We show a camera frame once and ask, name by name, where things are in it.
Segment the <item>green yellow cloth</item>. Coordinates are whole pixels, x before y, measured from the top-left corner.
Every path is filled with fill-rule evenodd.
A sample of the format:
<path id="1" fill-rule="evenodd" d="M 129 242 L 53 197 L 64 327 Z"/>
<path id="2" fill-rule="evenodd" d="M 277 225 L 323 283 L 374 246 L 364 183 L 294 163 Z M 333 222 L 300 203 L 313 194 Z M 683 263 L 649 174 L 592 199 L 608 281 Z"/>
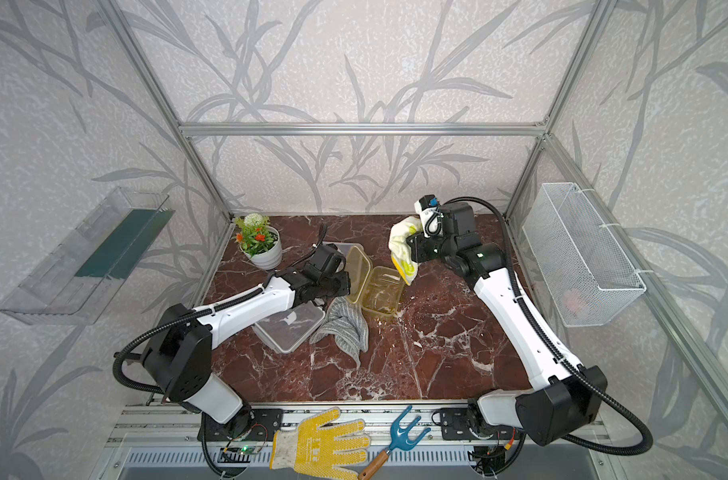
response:
<path id="1" fill-rule="evenodd" d="M 390 230 L 388 247 L 391 252 L 391 261 L 407 286 L 412 284 L 418 271 L 418 263 L 411 257 L 407 238 L 420 234 L 422 231 L 421 221 L 414 216 L 401 220 Z"/>

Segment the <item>grey striped cleaning cloth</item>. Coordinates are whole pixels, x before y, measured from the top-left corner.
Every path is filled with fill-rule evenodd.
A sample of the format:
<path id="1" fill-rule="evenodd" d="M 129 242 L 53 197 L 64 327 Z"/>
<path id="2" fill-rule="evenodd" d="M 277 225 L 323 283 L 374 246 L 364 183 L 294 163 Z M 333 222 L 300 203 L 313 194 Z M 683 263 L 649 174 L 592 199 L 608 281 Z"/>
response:
<path id="1" fill-rule="evenodd" d="M 360 306 L 344 297 L 335 298 L 308 342 L 316 344 L 327 336 L 331 336 L 338 349 L 355 362 L 357 369 L 361 367 L 360 356 L 369 349 L 369 326 Z"/>

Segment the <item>clear lunch box lid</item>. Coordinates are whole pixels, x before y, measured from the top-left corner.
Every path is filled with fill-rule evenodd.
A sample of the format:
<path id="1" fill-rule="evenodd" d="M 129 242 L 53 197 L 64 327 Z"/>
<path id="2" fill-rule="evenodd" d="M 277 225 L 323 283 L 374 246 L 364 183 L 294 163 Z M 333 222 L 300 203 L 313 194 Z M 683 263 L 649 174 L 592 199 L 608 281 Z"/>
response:
<path id="1" fill-rule="evenodd" d="M 278 354 L 294 352 L 322 324 L 325 311 L 313 303 L 266 317 L 252 326 L 253 332 Z"/>

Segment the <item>clear plastic lunch box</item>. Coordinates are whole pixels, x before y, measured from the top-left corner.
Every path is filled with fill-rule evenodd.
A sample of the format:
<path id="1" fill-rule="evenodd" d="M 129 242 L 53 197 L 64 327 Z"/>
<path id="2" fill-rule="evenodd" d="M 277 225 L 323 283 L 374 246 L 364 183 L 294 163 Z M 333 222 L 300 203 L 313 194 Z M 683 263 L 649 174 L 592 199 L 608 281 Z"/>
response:
<path id="1" fill-rule="evenodd" d="M 353 248 L 364 250 L 364 247 L 360 243 L 351 242 L 328 242 L 328 245 L 334 246 L 341 254 L 347 256 Z"/>

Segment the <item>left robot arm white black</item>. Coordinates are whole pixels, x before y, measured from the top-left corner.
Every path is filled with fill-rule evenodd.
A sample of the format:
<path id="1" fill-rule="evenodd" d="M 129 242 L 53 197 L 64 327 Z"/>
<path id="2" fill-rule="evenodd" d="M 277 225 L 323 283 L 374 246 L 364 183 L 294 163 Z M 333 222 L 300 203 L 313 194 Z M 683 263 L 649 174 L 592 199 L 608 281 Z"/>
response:
<path id="1" fill-rule="evenodd" d="M 177 304 L 151 330 L 115 354 L 115 380 L 132 390 L 187 404 L 225 425 L 246 403 L 212 370 L 213 351 L 242 330 L 316 299 L 350 293 L 349 273 L 285 270 L 225 301 L 187 309 Z"/>

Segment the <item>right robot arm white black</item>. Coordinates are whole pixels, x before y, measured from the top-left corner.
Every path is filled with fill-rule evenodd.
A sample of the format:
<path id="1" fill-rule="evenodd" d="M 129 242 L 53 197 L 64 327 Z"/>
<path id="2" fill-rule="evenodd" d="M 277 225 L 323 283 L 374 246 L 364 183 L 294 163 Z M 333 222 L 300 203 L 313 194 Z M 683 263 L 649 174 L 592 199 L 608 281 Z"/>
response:
<path id="1" fill-rule="evenodd" d="M 492 212 L 503 233 L 504 216 L 489 202 L 463 196 L 441 203 L 425 195 L 415 203 L 420 224 L 405 240 L 413 262 L 437 260 L 460 277 L 501 325 L 528 375 L 529 389 L 493 391 L 478 397 L 474 407 L 484 424 L 505 425 L 525 433 L 537 445 L 565 440 L 615 456 L 636 456 L 653 444 L 649 427 L 611 397 L 607 378 L 586 367 L 556 336 L 524 290 L 513 263 L 509 237 L 485 244 L 476 230 L 474 206 Z M 606 405 L 630 423 L 639 440 L 628 446 L 600 444 L 576 436 Z"/>

